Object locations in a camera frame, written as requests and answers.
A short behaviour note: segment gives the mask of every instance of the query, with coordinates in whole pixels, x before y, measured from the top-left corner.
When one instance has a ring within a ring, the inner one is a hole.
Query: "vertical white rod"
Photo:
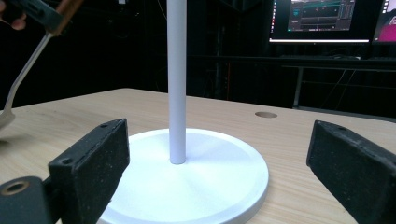
[[[186,161],[187,0],[167,0],[170,161]]]

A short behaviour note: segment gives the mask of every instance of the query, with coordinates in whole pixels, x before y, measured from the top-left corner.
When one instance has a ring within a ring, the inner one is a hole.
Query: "light wood surface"
[[[126,118],[129,135],[168,128],[166,93],[120,89],[14,108],[0,132],[0,183],[48,177],[48,163],[101,123]],[[257,112],[276,118],[256,116]],[[187,97],[187,127],[225,133],[267,162],[265,202],[248,223],[356,223],[305,160],[316,119],[342,125],[396,153],[396,124],[264,105]]]

